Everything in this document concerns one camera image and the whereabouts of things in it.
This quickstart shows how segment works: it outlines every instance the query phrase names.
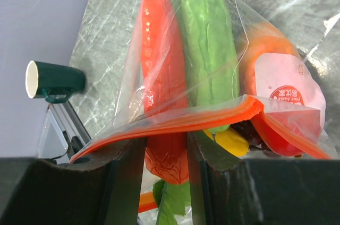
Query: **green leaf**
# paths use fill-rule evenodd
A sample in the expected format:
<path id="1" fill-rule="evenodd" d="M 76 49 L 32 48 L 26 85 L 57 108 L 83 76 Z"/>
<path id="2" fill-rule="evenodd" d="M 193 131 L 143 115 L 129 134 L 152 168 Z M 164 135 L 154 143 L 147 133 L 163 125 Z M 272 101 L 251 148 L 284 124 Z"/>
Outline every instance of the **green leaf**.
<path id="1" fill-rule="evenodd" d="M 185 215 L 185 207 L 190 205 L 190 184 L 165 183 L 158 208 L 156 225 L 177 225 L 174 215 Z"/>
<path id="2" fill-rule="evenodd" d="M 159 180 L 154 184 L 152 192 L 154 194 L 154 199 L 156 201 L 157 207 L 159 207 L 160 202 L 162 200 L 163 188 L 164 188 L 165 181 Z"/>

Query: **marble table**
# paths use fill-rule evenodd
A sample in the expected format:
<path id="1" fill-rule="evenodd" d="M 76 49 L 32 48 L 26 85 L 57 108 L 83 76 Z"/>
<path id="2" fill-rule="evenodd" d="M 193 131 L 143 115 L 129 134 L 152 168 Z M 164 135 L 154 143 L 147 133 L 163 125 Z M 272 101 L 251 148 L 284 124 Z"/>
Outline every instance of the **marble table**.
<path id="1" fill-rule="evenodd" d="M 71 99 L 91 136 L 114 116 L 120 77 L 141 0 L 89 0 L 70 65 L 87 90 Z M 246 0 L 306 55 L 327 100 L 325 130 L 340 136 L 340 0 Z"/>

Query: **red circular logo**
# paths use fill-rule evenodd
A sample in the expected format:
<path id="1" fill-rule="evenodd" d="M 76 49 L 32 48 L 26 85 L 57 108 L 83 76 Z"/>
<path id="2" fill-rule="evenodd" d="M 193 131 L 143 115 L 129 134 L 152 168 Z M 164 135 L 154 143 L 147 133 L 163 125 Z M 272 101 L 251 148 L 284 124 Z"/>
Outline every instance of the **red circular logo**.
<path id="1" fill-rule="evenodd" d="M 270 98 L 304 106 L 301 93 L 295 87 L 291 85 L 285 85 L 285 86 L 281 86 L 280 88 L 277 88 L 270 95 Z"/>

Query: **white label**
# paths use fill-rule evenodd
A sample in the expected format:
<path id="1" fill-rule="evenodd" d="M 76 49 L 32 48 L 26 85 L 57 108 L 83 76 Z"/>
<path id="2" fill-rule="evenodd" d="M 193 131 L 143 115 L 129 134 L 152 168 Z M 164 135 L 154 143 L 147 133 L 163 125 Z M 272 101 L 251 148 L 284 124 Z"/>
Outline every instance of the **white label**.
<path id="1" fill-rule="evenodd" d="M 303 61 L 288 54 L 262 54 L 255 63 L 255 79 L 257 96 L 318 109 L 324 126 L 325 97 Z"/>

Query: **yellow object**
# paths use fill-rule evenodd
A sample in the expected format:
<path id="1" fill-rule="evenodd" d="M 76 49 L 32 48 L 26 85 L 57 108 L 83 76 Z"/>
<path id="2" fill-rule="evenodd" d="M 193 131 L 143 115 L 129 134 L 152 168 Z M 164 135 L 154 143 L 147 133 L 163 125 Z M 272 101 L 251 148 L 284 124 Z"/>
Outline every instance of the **yellow object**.
<path id="1" fill-rule="evenodd" d="M 214 140 L 210 131 L 206 129 L 204 132 L 207 136 Z M 231 128 L 227 129 L 226 131 L 217 132 L 215 135 L 215 141 L 236 157 L 246 155 L 249 149 L 248 141 Z"/>

